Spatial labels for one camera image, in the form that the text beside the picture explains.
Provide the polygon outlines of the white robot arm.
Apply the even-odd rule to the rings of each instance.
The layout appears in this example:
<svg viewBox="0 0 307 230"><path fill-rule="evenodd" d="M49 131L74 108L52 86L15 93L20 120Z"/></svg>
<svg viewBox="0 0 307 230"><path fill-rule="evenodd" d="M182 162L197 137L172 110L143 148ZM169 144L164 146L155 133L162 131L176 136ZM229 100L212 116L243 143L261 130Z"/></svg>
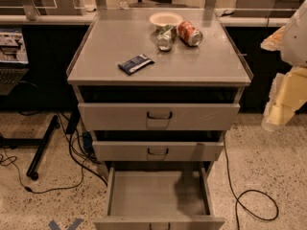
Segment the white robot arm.
<svg viewBox="0 0 307 230"><path fill-rule="evenodd" d="M279 51L281 59L292 66L288 73L276 74L263 113L262 128L274 132L307 103L307 1L286 25L263 40L261 48Z"/></svg>

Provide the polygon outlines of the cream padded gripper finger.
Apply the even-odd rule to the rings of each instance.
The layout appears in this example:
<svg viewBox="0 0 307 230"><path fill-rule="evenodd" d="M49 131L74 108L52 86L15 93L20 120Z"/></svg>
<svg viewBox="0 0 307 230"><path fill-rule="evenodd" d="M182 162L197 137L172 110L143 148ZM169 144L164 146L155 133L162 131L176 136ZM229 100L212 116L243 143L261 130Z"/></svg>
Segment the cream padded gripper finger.
<svg viewBox="0 0 307 230"><path fill-rule="evenodd" d="M260 47L267 51L279 51L282 45L282 38L285 27L282 26L273 34L262 41Z"/></svg>
<svg viewBox="0 0 307 230"><path fill-rule="evenodd" d="M288 124L295 112L307 103L307 69L293 67L287 74L277 73L272 82L262 128L274 132Z"/></svg>

